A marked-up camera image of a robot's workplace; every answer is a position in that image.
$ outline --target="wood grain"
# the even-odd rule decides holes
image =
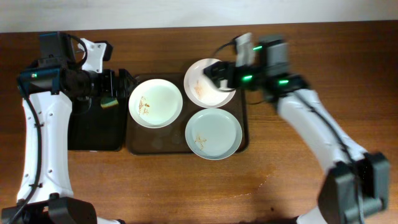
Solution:
[[[390,208],[367,223],[398,220],[398,22],[280,24],[70,32],[108,40],[105,67],[132,74],[184,72],[234,36],[281,33],[292,70],[307,78],[342,128],[392,164]],[[15,205],[25,123],[15,78],[39,56],[37,33],[0,34],[0,207]],[[222,60],[234,60],[225,50]],[[256,93],[248,101],[256,101]],[[69,152],[75,197],[99,216],[127,223],[237,223],[294,217],[316,205],[323,174],[295,131],[270,105],[248,106],[251,143],[222,161],[195,155]]]

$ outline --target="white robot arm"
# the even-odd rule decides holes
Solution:
[[[72,39],[85,51],[80,63]],[[17,206],[2,210],[3,223],[124,223],[99,218],[92,204],[74,199],[68,175],[70,97],[114,97],[119,79],[102,68],[111,49],[107,42],[61,32],[40,36],[42,59],[18,79],[26,119],[25,166]]]
[[[364,217],[385,210],[389,191],[387,159],[381,153],[368,154],[354,142],[308,83],[290,73],[287,43],[282,36],[261,37],[257,47],[250,38],[248,33],[230,42],[237,53],[235,64],[216,62],[205,68],[204,74],[220,91],[262,90],[264,101],[274,105],[278,115],[293,126],[318,159],[326,174],[318,207],[290,223],[363,223]],[[253,65],[255,52],[259,53],[259,65]]]

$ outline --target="black cable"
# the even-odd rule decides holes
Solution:
[[[351,157],[351,154],[348,151],[347,145],[344,144],[343,140],[341,139],[340,135],[337,133],[336,129],[329,123],[329,121],[322,116],[313,106],[311,106],[307,101],[304,100],[303,97],[296,91],[294,92],[294,95],[300,100],[307,108],[310,109],[312,113],[315,113],[325,124],[328,126],[332,134],[335,136],[336,140],[341,146],[341,150],[347,155],[347,158],[352,166],[353,173],[355,176],[355,182],[356,182],[356,195],[357,195],[357,204],[358,204],[358,210],[359,210],[359,223],[363,224],[364,223],[364,214],[363,214],[363,196],[362,196],[362,190],[361,190],[361,179],[359,177],[359,172],[358,169],[355,166],[355,161]]]
[[[247,103],[247,105],[259,105],[260,103],[263,103],[263,102],[264,102],[264,100],[261,100],[261,101],[255,102],[255,103]]]
[[[31,110],[31,112],[33,114],[33,118],[35,119],[35,127],[36,127],[36,131],[37,131],[37,167],[36,167],[35,181],[32,185],[30,185],[32,187],[32,190],[29,192],[29,195],[26,197],[23,204],[18,209],[18,211],[15,213],[15,215],[10,219],[8,224],[14,223],[22,215],[22,212],[24,211],[26,205],[29,203],[30,199],[35,194],[37,187],[39,186],[40,173],[42,171],[42,131],[41,131],[39,117],[37,116],[36,110],[33,107],[32,102],[30,101],[29,97],[26,94],[26,91],[22,84],[21,79],[17,78],[17,82],[18,82],[18,88],[20,89],[22,98],[24,100],[26,100],[26,103],[28,104],[29,109]]]
[[[211,65],[211,60],[212,60],[213,58],[215,58],[216,54],[217,54],[220,50],[223,50],[225,47],[230,46],[230,45],[234,45],[234,44],[235,44],[235,41],[232,40],[231,42],[228,42],[228,43],[223,44],[222,46],[218,47],[217,50],[214,51],[213,55],[211,55],[211,57],[208,59],[208,63],[207,63],[206,68],[208,68],[208,67]],[[217,89],[217,90],[220,91],[220,92],[223,92],[223,93],[231,93],[231,92],[235,91],[236,88],[233,88],[233,89],[230,89],[230,90],[220,90],[220,89]]]
[[[37,68],[39,66],[39,60],[34,60],[30,65],[26,68]]]
[[[81,60],[80,60],[78,63],[76,63],[76,64],[71,64],[71,65],[69,65],[69,67],[72,68],[72,69],[79,69],[79,68],[81,68],[81,67],[86,63],[86,61],[87,61],[87,55],[88,55],[87,46],[86,46],[86,44],[85,44],[81,39],[79,39],[77,36],[69,35],[69,34],[68,34],[68,36],[69,36],[69,38],[71,38],[71,39],[77,41],[79,44],[81,44],[81,46],[83,46],[83,49],[85,50],[85,55],[84,55],[83,59],[81,59]]]

